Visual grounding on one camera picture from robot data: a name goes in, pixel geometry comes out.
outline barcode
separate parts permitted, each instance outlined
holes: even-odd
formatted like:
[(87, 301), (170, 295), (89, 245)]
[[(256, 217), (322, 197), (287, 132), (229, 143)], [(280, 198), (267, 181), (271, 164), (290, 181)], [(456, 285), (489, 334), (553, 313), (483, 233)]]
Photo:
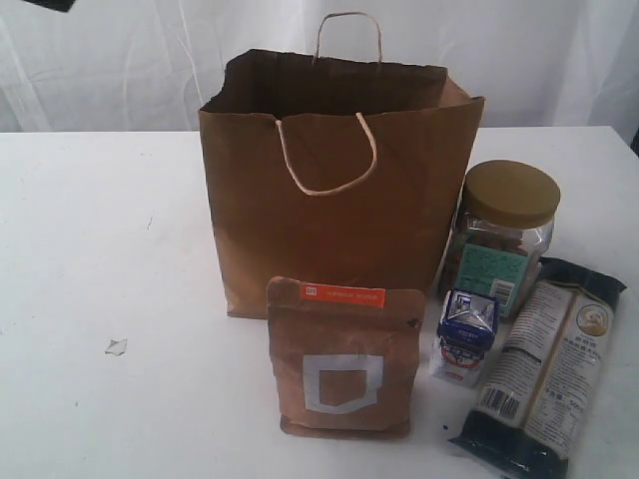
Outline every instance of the barcode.
[(492, 282), (490, 295), (499, 301), (499, 308), (502, 311), (508, 307), (508, 301), (510, 301), (510, 295), (514, 288), (514, 282), (503, 281), (501, 279), (496, 279)]
[(517, 409), (519, 408), (518, 400), (514, 397), (508, 397), (505, 392), (493, 387), (486, 388), (486, 392), (483, 394), (479, 404), (495, 411), (506, 419), (515, 417)]

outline small milk carton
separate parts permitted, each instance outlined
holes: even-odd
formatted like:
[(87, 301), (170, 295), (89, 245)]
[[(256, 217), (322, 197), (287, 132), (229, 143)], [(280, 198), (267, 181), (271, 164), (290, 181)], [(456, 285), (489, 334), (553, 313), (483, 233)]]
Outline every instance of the small milk carton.
[(449, 291), (432, 345), (430, 374), (474, 386), (495, 340), (498, 310), (492, 297), (461, 289)]

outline orange label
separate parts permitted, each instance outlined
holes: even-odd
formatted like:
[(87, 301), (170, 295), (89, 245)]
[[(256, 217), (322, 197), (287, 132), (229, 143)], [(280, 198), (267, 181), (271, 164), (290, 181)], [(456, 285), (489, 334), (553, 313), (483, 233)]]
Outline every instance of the orange label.
[(367, 287), (330, 286), (327, 284), (302, 284), (302, 299), (313, 301), (347, 302), (363, 306), (383, 307), (386, 298), (385, 289), (368, 289)]

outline snack package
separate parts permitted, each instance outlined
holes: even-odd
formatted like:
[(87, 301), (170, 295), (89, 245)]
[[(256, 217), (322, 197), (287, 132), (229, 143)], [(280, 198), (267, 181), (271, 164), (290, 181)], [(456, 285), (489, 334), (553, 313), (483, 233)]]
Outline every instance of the snack package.
[(428, 371), (473, 387), (492, 347), (499, 324), (497, 300), (461, 289), (446, 294)]
[(268, 299), (284, 432), (381, 438), (409, 432), (425, 308), (420, 291), (276, 277)]
[(543, 259), (538, 283), (451, 442), (520, 479), (563, 479), (608, 348), (614, 277)]

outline green label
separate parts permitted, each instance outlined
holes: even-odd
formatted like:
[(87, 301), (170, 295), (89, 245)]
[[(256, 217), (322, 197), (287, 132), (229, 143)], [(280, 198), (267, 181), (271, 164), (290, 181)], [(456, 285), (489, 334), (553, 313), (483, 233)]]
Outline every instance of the green label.
[(527, 256), (467, 243), (455, 287), (496, 297), (499, 315), (505, 317), (510, 314), (527, 266)]

